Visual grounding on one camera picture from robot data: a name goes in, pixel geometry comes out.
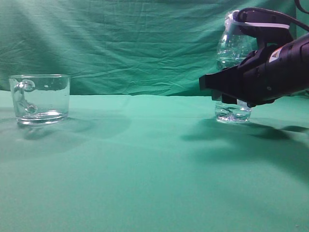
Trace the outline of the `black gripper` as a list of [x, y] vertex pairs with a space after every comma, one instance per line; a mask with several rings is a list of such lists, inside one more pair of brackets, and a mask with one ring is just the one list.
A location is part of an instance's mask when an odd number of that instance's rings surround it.
[[199, 78], [199, 89], [212, 90], [213, 101], [238, 104], [240, 98], [252, 107], [308, 88], [308, 34], [276, 49], [264, 63], [247, 72], [238, 65]]

